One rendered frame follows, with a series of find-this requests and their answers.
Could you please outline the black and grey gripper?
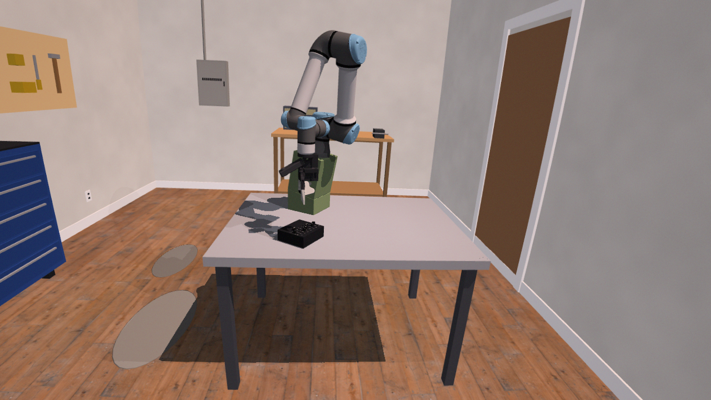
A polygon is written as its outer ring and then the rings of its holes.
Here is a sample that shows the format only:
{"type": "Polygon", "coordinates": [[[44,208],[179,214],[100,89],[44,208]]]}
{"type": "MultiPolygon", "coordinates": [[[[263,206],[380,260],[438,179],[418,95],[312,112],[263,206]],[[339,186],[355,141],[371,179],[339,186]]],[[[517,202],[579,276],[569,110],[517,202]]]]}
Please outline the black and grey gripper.
{"type": "Polygon", "coordinates": [[[312,183],[309,181],[318,181],[318,154],[305,155],[298,153],[298,157],[302,157],[305,162],[304,166],[299,167],[299,193],[301,194],[301,201],[305,205],[305,196],[315,192],[310,187],[312,183]],[[308,157],[308,159],[305,157],[308,157]]]}

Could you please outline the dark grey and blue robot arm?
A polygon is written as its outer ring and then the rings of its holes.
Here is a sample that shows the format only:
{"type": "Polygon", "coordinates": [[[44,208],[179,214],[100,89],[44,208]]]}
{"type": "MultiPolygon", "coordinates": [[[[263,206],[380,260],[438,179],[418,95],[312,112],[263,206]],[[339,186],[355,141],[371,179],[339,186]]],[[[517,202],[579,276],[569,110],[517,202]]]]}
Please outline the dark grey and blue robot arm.
{"type": "Polygon", "coordinates": [[[291,109],[281,116],[284,127],[298,131],[299,154],[317,153],[318,158],[328,158],[330,139],[343,144],[356,140],[360,129],[354,117],[357,70],[366,56],[365,39],[356,34],[331,30],[313,42],[291,109]],[[323,66],[330,57],[336,58],[339,68],[336,116],[331,112],[313,112],[312,117],[306,116],[323,66]]]}

